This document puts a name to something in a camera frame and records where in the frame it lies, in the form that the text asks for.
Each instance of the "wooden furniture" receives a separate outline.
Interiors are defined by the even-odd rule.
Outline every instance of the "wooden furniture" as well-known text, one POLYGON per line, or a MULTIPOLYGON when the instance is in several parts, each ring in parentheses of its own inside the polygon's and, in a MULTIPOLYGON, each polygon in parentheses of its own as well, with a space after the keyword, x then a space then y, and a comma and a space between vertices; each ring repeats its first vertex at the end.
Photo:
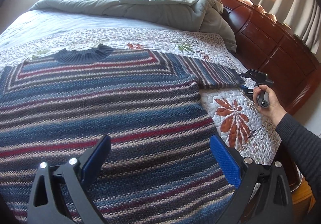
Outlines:
POLYGON ((235 33, 238 58, 247 69, 269 74, 280 103, 294 114, 321 81, 321 64, 292 30, 249 0, 221 0, 222 17, 235 33))

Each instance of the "ribbed sweater sleeve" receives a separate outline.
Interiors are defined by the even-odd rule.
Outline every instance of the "ribbed sweater sleeve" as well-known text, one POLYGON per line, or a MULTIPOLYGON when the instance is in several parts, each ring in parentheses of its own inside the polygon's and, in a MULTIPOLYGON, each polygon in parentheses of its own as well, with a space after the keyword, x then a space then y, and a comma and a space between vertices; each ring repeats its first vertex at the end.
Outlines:
POLYGON ((321 198, 321 139, 299 124, 288 113, 275 131, 305 176, 316 200, 321 198))

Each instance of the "gray comforter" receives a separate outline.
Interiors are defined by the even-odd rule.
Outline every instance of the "gray comforter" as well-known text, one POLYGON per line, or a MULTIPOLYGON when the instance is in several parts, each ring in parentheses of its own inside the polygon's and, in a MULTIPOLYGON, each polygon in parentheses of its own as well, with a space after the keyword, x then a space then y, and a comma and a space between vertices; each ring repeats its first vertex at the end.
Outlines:
POLYGON ((184 31, 217 33, 228 50, 236 50, 234 33, 220 16, 223 11, 220 0, 40 0, 29 10, 47 8, 139 19, 184 31))

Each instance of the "sweater cuff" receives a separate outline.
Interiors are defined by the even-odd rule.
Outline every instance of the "sweater cuff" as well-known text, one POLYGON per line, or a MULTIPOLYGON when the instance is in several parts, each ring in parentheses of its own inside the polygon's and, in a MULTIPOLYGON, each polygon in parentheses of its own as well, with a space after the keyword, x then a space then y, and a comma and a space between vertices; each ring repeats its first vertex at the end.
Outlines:
POLYGON ((276 126, 275 131, 280 135, 281 140, 288 143, 293 132, 300 124, 288 113, 286 113, 276 126))

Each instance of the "person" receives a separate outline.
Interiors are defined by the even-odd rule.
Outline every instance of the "person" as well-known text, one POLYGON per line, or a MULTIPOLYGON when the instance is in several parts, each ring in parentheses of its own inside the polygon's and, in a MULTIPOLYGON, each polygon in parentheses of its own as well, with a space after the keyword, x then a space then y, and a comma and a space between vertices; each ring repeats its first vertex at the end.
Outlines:
POLYGON ((316 199, 304 223, 321 223, 321 139, 285 111, 270 87, 266 85, 255 87, 253 100, 257 110, 272 120, 276 127, 275 131, 280 135, 288 153, 307 180, 316 199), (263 108, 257 103, 257 96, 261 91, 269 94, 268 108, 263 108))

